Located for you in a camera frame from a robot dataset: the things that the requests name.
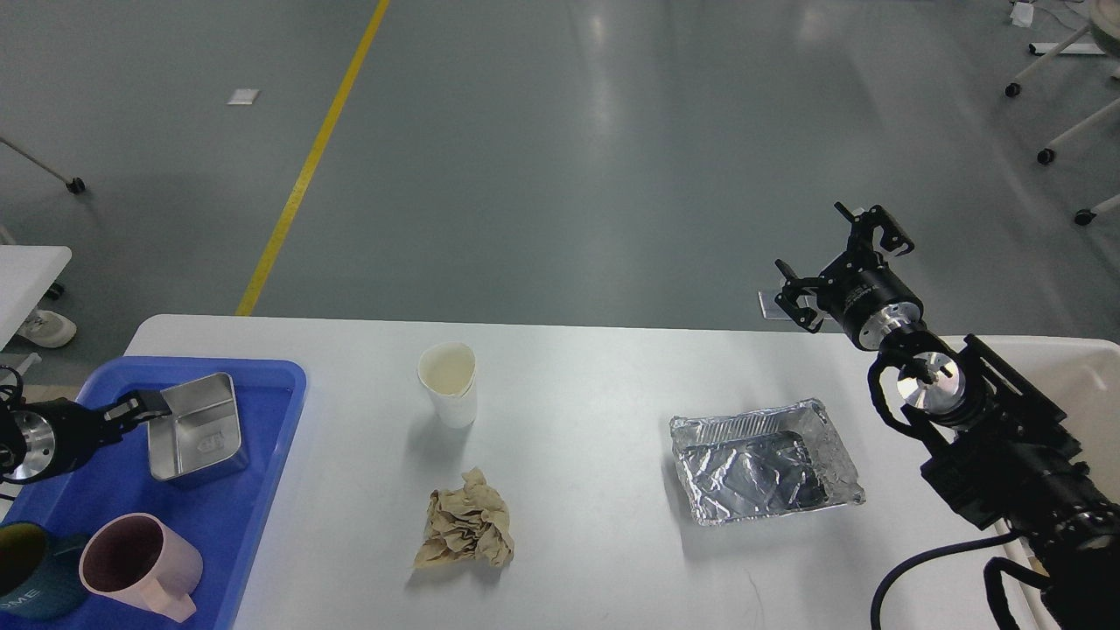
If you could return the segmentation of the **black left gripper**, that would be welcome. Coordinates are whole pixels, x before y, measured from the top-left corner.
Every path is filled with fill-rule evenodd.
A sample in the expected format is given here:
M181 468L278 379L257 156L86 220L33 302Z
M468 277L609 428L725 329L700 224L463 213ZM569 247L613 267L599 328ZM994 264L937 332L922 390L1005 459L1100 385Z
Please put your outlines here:
M9 411L7 480L32 484L72 473L104 446L105 430L127 434L171 414L159 390L129 391L103 409L65 398L17 406Z

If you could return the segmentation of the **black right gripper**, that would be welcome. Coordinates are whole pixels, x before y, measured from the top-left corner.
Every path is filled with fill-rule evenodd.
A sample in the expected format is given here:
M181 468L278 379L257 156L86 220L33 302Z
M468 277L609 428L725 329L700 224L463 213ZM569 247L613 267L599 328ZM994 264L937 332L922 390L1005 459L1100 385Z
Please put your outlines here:
M773 302L808 333L820 332L825 311L856 348L875 352L893 331L923 319L923 304L888 262L912 254L914 243L881 205L851 210L836 202L836 210L850 226L844 251L814 276L799 276L776 259L784 282ZM802 303L804 298L816 299L821 311Z

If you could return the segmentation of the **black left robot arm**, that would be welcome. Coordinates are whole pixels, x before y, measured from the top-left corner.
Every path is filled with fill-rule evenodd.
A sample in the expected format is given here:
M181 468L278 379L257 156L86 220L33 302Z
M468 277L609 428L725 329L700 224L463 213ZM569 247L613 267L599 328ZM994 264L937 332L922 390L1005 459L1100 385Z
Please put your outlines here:
M80 470L129 430L172 414L164 393L150 389L129 391L100 408L65 397L27 402L24 389L24 376L4 364L1 473L4 483L17 487Z

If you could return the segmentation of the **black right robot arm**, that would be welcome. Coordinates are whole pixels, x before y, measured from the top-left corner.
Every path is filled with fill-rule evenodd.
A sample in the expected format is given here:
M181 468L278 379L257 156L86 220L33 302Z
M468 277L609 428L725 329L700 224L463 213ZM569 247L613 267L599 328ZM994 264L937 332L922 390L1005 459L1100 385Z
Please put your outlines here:
M893 583L928 560L1025 539L1032 569L1004 556L984 563L984 599L996 626L1016 629L1005 578L1039 592L1061 629L1116 629L1119 621L1117 504L1096 489L1067 414L983 340L969 334L956 350L928 330L923 304L887 256L909 254L913 241L880 205L836 210L850 226L844 251L814 276L783 260L776 306L809 333L824 316L855 348L875 355L867 382L885 426L920 441L928 461L921 478L967 522L1004 522L1007 532L934 548L889 571L872 594L871 627L881 627Z

